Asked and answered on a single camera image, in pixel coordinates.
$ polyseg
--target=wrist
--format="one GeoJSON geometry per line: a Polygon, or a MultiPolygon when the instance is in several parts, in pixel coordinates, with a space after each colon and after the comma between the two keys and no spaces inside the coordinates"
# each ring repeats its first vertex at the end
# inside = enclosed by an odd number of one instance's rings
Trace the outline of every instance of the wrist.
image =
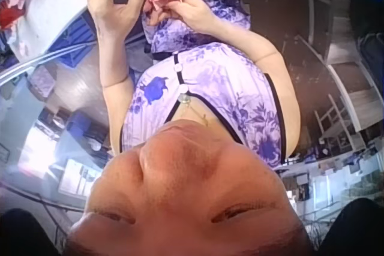
{"type": "Polygon", "coordinates": [[[118,47],[124,45],[124,38],[116,35],[97,34],[97,42],[100,47],[118,47]]]}
{"type": "Polygon", "coordinates": [[[215,16],[211,22],[211,25],[208,26],[208,31],[206,34],[215,38],[220,38],[223,26],[224,21],[221,18],[215,16]]]}

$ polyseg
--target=skin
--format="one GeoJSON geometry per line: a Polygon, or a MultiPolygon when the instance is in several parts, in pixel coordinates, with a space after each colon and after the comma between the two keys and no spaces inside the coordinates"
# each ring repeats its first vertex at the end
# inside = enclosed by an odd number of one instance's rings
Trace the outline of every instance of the skin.
{"type": "MultiPolygon", "coordinates": [[[[283,58],[268,40],[215,17],[202,0],[171,2],[160,11],[152,11],[145,0],[125,5],[88,0],[115,152],[134,92],[124,38],[142,7],[152,25],[167,17],[180,19],[242,50],[268,73],[284,118],[290,119],[287,150],[292,153],[300,124],[297,100],[283,58]]],[[[206,116],[208,126],[196,113],[177,111],[148,141],[117,155],[93,186],[69,243],[112,256],[256,255],[271,245],[310,255],[308,237],[279,177],[235,143],[204,104],[193,99],[191,106],[206,116]]]]}
{"type": "Polygon", "coordinates": [[[107,165],[70,239],[113,256],[253,255],[298,233],[300,255],[309,255],[269,167],[243,145],[181,120],[107,165]]]}

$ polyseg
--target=wall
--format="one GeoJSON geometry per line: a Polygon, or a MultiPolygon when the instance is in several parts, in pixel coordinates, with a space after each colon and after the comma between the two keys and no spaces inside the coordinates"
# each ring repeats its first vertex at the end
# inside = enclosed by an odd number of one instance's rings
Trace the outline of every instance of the wall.
{"type": "Polygon", "coordinates": [[[22,190],[39,193],[47,200],[81,208],[85,205],[85,199],[58,192],[67,160],[72,158],[98,171],[100,169],[68,132],[63,132],[56,145],[54,160],[56,168],[51,166],[50,173],[45,173],[42,179],[22,173],[17,166],[28,132],[45,105],[30,93],[25,83],[23,85],[24,87],[15,96],[14,103],[5,115],[5,119],[0,122],[0,143],[10,151],[6,167],[0,167],[0,180],[22,190]]]}
{"type": "Polygon", "coordinates": [[[26,136],[44,107],[44,103],[29,91],[25,79],[18,86],[21,87],[14,97],[13,105],[0,122],[0,144],[10,151],[8,166],[19,161],[26,136]]]}

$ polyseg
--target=eye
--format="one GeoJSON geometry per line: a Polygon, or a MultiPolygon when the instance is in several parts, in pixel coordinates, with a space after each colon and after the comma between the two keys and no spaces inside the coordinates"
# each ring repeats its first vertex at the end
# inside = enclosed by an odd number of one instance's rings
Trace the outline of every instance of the eye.
{"type": "Polygon", "coordinates": [[[110,212],[97,212],[99,215],[111,219],[112,221],[116,222],[126,222],[128,224],[135,224],[136,220],[132,217],[126,217],[126,216],[121,216],[117,213],[110,213],[110,212]]]}
{"type": "Polygon", "coordinates": [[[236,216],[238,216],[240,214],[246,213],[248,211],[262,209],[262,208],[265,208],[265,207],[266,207],[265,205],[258,204],[258,203],[256,203],[256,204],[240,204],[240,205],[235,205],[235,206],[232,206],[232,207],[224,210],[223,212],[221,212],[217,216],[213,217],[211,219],[211,222],[212,223],[223,222],[225,220],[234,218],[234,217],[236,217],[236,216]]]}

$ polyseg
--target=black trim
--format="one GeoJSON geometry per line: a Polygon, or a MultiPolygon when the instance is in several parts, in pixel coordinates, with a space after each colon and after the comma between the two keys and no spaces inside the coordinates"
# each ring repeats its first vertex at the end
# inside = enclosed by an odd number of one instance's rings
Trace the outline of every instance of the black trim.
{"type": "Polygon", "coordinates": [[[180,106],[180,101],[177,100],[172,110],[170,111],[165,123],[168,123],[172,120],[172,118],[176,114],[176,111],[179,109],[179,106],[180,106]]]}
{"type": "Polygon", "coordinates": [[[123,129],[123,127],[124,127],[124,124],[123,124],[123,126],[121,127],[121,130],[120,130],[120,153],[122,153],[122,129],[123,129]]]}
{"type": "Polygon", "coordinates": [[[286,136],[286,126],[284,123],[284,116],[283,111],[281,109],[280,100],[278,99],[276,88],[274,83],[272,82],[271,76],[269,74],[264,74],[265,78],[267,79],[272,95],[274,96],[275,105],[276,105],[276,111],[277,111],[277,117],[278,117],[278,123],[280,126],[280,134],[281,134],[281,164],[284,164],[286,162],[286,154],[287,154],[287,136],[286,136]]]}
{"type": "Polygon", "coordinates": [[[239,144],[243,144],[243,142],[241,141],[239,135],[236,133],[236,131],[233,129],[233,127],[231,126],[231,124],[229,124],[229,122],[227,121],[227,119],[225,119],[223,117],[223,115],[220,114],[219,111],[217,111],[217,109],[211,104],[209,103],[204,97],[198,95],[198,94],[194,94],[194,93],[191,93],[190,91],[187,92],[187,95],[191,96],[191,97],[196,97],[197,99],[201,100],[212,112],[213,114],[218,118],[218,120],[220,120],[221,124],[223,124],[223,126],[225,127],[225,129],[227,129],[227,131],[229,132],[229,134],[232,136],[232,138],[234,139],[235,142],[239,143],[239,144]]]}
{"type": "MultiPolygon", "coordinates": [[[[243,144],[239,135],[233,129],[231,124],[229,124],[227,119],[225,119],[223,117],[223,115],[221,115],[220,112],[217,111],[217,109],[211,103],[209,103],[204,97],[202,97],[198,94],[191,93],[190,91],[187,92],[187,95],[190,97],[195,97],[195,98],[199,99],[202,103],[204,103],[208,107],[208,109],[210,109],[210,111],[213,112],[213,114],[217,117],[217,119],[221,122],[221,124],[225,127],[225,129],[228,131],[228,133],[232,136],[233,140],[239,144],[243,144]]],[[[174,117],[179,106],[180,106],[180,102],[177,100],[177,102],[175,103],[175,106],[173,106],[171,112],[169,113],[165,123],[168,123],[172,120],[172,118],[174,117]]]]}

